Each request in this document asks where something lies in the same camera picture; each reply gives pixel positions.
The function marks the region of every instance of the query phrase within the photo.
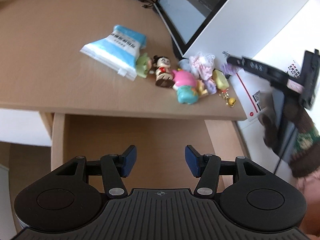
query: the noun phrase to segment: blue gripper pad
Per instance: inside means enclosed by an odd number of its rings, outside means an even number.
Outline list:
[[[190,169],[192,175],[196,178],[199,178],[201,176],[201,171],[200,171],[200,167],[199,167],[198,157],[189,148],[189,146],[186,146],[186,148],[184,150],[184,155],[185,155],[186,162],[189,166],[189,169]]]
[[[137,148],[134,145],[130,145],[121,156],[124,157],[124,163],[121,169],[121,177],[126,178],[129,176],[137,160]]]

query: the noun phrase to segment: black frame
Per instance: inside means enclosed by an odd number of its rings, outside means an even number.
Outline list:
[[[217,14],[217,12],[221,9],[221,7],[226,3],[227,0],[220,0],[217,5],[214,7],[212,12],[208,15],[208,17],[204,20],[204,22],[200,25],[200,27],[196,30],[196,32],[193,34],[191,39],[185,44],[182,40],[180,34],[174,27],[173,23],[161,7],[161,5],[158,2],[159,0],[156,0],[156,3],[154,4],[156,6],[156,9],[158,13],[161,14],[162,18],[166,22],[168,28],[170,29],[171,35],[173,36],[173,40],[177,43],[177,47],[182,53],[181,56],[183,56],[187,50],[190,48],[190,46],[193,44],[193,42],[196,40],[196,38],[199,36],[199,34],[204,30],[204,28],[208,25],[208,23],[212,20],[212,18]]]

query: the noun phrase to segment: ribbed black surface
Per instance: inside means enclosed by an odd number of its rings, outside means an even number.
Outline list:
[[[111,200],[89,225],[61,234],[25,229],[16,240],[299,240],[297,229],[277,234],[251,232],[229,222],[211,200],[198,199],[187,189],[135,189],[124,199]]]

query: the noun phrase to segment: green toy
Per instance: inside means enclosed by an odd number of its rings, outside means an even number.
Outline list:
[[[152,62],[147,53],[144,53],[137,59],[136,73],[138,76],[146,78],[151,68]]]

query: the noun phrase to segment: blue and white plastic bag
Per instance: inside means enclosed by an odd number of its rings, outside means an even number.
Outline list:
[[[80,52],[134,80],[137,76],[136,61],[140,49],[146,47],[146,39],[141,33],[116,25],[108,37],[84,45]]]

